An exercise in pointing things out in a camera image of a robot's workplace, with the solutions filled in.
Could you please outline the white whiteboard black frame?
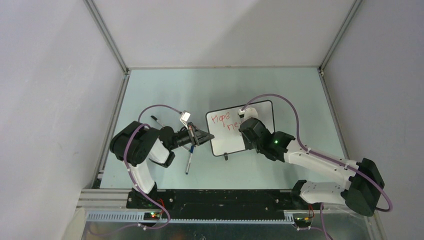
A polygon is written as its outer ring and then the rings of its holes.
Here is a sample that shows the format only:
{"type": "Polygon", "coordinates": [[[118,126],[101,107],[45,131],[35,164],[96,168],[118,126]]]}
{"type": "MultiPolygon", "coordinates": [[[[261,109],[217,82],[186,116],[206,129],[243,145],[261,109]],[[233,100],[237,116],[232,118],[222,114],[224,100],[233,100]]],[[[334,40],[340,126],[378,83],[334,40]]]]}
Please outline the white whiteboard black frame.
{"type": "MultiPolygon", "coordinates": [[[[242,124],[238,111],[242,105],[212,110],[205,114],[208,132],[214,135],[210,141],[215,157],[245,151],[245,143],[239,128],[242,124]]],[[[258,119],[270,132],[275,131],[274,108],[271,100],[256,101],[249,105],[258,113],[258,119]]]]}

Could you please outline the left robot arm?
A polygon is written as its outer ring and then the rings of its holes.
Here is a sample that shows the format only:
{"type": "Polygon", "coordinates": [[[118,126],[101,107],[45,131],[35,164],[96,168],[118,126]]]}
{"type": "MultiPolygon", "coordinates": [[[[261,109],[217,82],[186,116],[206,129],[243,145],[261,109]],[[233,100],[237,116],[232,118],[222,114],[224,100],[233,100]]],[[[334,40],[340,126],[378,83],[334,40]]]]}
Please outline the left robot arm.
{"type": "Polygon", "coordinates": [[[186,145],[195,148],[214,138],[192,122],[174,131],[170,126],[158,129],[132,121],[112,138],[109,150],[125,165],[133,189],[140,193],[138,201],[145,208],[153,208],[158,202],[157,183],[150,174],[148,161],[167,168],[175,158],[174,150],[186,145]]]}

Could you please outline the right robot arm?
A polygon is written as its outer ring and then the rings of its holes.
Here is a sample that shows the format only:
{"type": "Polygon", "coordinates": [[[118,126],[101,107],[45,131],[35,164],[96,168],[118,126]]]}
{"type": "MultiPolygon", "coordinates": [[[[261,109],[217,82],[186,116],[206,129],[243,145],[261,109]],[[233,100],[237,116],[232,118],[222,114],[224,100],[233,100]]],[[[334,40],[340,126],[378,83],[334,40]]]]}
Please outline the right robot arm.
{"type": "Polygon", "coordinates": [[[308,150],[292,135],[271,133],[257,118],[244,121],[240,128],[247,149],[254,149],[271,161],[298,165],[331,179],[330,182],[298,180],[291,191],[291,204],[304,209],[309,204],[345,205],[362,216],[371,217],[377,210],[384,180],[374,161],[344,158],[308,150]]]}

